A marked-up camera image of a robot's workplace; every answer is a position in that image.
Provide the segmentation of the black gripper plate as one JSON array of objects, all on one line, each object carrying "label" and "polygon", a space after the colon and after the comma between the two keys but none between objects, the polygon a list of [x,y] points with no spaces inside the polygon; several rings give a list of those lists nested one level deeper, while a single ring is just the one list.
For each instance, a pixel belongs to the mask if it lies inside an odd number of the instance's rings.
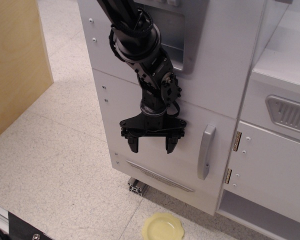
[{"label": "black gripper plate", "polygon": [[167,154],[170,154],[174,151],[178,139],[185,135],[187,123],[166,113],[161,116],[147,116],[140,113],[120,121],[119,125],[121,135],[127,137],[128,145],[133,153],[139,152],[139,138],[165,137],[165,149]]}]

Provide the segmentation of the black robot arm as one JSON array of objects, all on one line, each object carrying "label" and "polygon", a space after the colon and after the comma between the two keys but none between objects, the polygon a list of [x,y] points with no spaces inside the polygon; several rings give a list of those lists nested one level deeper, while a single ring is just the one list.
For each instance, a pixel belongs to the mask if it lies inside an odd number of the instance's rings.
[{"label": "black robot arm", "polygon": [[[134,70],[142,89],[141,113],[120,122],[121,135],[134,153],[139,151],[139,138],[164,137],[170,154],[184,137],[187,123],[178,118],[180,107],[176,100],[182,89],[162,47],[160,30],[150,13],[132,0],[98,3],[111,22],[108,39],[112,52]],[[168,114],[170,106],[177,112]]]}]

